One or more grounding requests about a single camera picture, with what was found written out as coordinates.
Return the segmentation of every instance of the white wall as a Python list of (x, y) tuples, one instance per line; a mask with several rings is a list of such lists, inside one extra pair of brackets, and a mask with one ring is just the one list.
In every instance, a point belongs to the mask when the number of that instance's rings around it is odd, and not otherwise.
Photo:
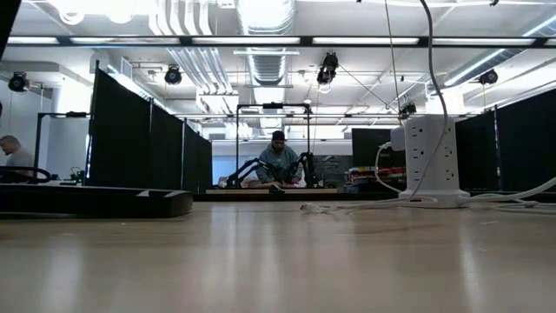
[[(0, 137), (12, 135), (16, 137), (21, 145), (29, 152), (35, 152), (36, 139), (36, 114), (40, 111), (48, 112), (51, 109), (51, 101), (43, 98), (43, 109), (41, 110), (41, 96), (26, 92), (19, 95), (8, 89), (8, 83), (0, 81), (0, 102), (3, 105), (2, 118), (0, 120)], [(43, 121), (43, 133), (41, 135), (41, 150), (46, 151), (49, 141), (49, 122)], [(0, 164), (6, 164), (8, 157), (0, 151)], [(46, 165), (46, 153), (39, 154), (39, 167)]]
[(62, 179), (70, 178), (72, 167), (84, 170), (88, 133), (89, 119), (52, 118), (46, 170)]
[[(351, 156), (351, 140), (341, 142), (313, 142), (311, 151), (316, 156)], [(268, 143), (243, 143), (240, 142), (240, 156), (259, 156), (265, 150)], [(298, 155), (307, 151), (307, 142), (286, 142)], [(212, 142), (213, 156), (235, 156), (235, 142)]]

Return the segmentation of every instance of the wooden table surface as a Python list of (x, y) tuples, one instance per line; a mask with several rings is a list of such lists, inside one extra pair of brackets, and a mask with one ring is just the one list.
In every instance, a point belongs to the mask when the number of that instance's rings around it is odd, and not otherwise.
[(299, 206), (0, 221), (0, 312), (556, 312), (555, 216)]

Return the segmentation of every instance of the white power cord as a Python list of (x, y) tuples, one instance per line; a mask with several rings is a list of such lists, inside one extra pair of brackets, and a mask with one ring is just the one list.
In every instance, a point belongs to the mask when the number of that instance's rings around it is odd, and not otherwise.
[(396, 189), (396, 188), (390, 186), (389, 184), (382, 182), (381, 177), (379, 176), (379, 159), (381, 158), (381, 152), (384, 149), (387, 149), (388, 147), (390, 147), (391, 145), (392, 145), (392, 143), (384, 143), (384, 144), (382, 144), (382, 146), (379, 147), (379, 151), (376, 152), (376, 158), (374, 159), (374, 176), (376, 177), (376, 181), (379, 182), (382, 186), (384, 186), (384, 187), (386, 187), (390, 190), (393, 190), (397, 193), (401, 193), (402, 192), (401, 190)]

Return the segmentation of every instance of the man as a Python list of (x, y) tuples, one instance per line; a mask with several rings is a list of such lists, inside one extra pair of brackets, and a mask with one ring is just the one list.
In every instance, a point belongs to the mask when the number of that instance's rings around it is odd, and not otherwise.
[[(35, 157), (24, 149), (19, 143), (19, 140), (14, 136), (4, 136), (0, 138), (0, 146), (2, 147), (3, 153), (5, 153), (6, 156), (10, 156), (6, 162), (6, 166), (33, 167)], [(17, 173), (32, 176), (32, 171), (19, 170)]]
[[(283, 131), (277, 130), (272, 133), (272, 142), (261, 153), (259, 160), (280, 167), (284, 171), (288, 170), (292, 163), (297, 160), (297, 154), (284, 143), (285, 140), (286, 136)], [(271, 183), (275, 180), (275, 177), (272, 177), (272, 174), (263, 168), (258, 168), (256, 173), (261, 183)], [(283, 180), (277, 183), (298, 183), (301, 180), (301, 167), (298, 167), (293, 177), (283, 177)]]

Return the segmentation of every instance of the baseball cap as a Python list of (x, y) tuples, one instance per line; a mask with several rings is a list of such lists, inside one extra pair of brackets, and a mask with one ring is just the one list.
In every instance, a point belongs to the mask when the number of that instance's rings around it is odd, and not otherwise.
[(277, 130), (277, 131), (272, 133), (272, 141), (274, 141), (274, 140), (277, 140), (277, 141), (286, 140), (286, 135), (284, 135), (283, 131)]

